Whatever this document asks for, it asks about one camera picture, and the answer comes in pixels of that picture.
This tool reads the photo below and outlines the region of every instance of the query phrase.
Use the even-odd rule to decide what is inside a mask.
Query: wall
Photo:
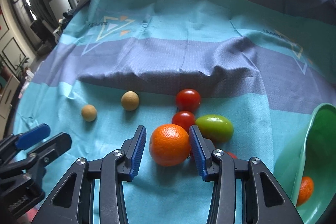
[[[15,72],[15,65],[19,64],[20,54],[28,57],[28,66],[36,57],[35,51],[31,48],[28,39],[23,33],[16,20],[9,0],[0,0],[0,54],[5,57],[6,64],[12,72]]]

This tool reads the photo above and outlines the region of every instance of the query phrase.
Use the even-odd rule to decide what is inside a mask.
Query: green bowl
[[[297,202],[302,177],[314,182],[310,199],[297,210],[305,224],[315,224],[336,193],[336,108],[320,104],[307,129],[296,134],[282,150],[274,176],[293,204]]]

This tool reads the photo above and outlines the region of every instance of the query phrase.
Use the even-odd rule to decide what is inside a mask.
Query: cork ball
[[[125,110],[133,111],[139,105],[139,96],[134,91],[128,91],[121,97],[121,105]]]
[[[97,110],[93,105],[85,105],[82,108],[82,116],[87,122],[92,122],[97,117]]]

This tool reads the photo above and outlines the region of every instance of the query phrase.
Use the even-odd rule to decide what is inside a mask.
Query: potted plant
[[[16,75],[19,80],[22,80],[26,76],[26,69],[28,68],[28,66],[25,66],[25,64],[28,63],[28,60],[28,57],[24,57],[23,59],[21,59],[20,54],[19,64],[15,66],[15,71],[17,73]]]
[[[6,66],[5,59],[2,55],[0,55],[0,76],[4,78],[6,82],[8,82],[10,77],[12,76],[12,73]]]

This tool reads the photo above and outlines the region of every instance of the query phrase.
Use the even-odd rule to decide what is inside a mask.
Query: green tomato
[[[227,142],[233,135],[232,123],[221,115],[204,115],[196,120],[202,136],[217,142]]]

